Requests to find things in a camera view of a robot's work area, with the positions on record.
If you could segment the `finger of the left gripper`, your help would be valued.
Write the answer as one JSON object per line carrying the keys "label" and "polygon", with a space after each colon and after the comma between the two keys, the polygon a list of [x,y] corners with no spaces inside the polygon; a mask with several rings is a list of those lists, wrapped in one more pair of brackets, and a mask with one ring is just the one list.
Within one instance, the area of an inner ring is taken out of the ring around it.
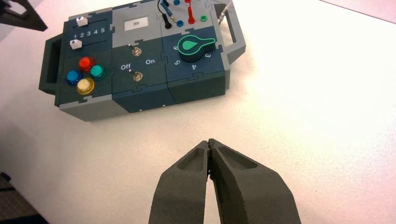
{"label": "finger of the left gripper", "polygon": [[0,22],[2,24],[16,26],[16,27],[20,27],[21,19],[22,19],[22,14],[11,13],[11,12],[4,12],[0,16]]}
{"label": "finger of the left gripper", "polygon": [[28,0],[19,0],[18,3],[26,9],[22,14],[20,27],[38,31],[45,31],[48,28]]}

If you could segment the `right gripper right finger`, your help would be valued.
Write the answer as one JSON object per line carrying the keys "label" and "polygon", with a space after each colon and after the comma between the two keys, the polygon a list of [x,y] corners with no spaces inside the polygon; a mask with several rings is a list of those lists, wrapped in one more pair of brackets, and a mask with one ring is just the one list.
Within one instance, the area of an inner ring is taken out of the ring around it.
{"label": "right gripper right finger", "polygon": [[210,178],[222,224],[299,224],[294,196],[274,170],[209,139]]}

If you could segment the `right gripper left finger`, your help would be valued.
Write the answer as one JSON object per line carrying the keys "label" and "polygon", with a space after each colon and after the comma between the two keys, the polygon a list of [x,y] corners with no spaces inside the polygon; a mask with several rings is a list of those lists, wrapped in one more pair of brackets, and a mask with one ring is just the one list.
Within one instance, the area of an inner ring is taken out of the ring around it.
{"label": "right gripper left finger", "polygon": [[150,224],[204,222],[209,152],[204,140],[161,174],[151,204]]}

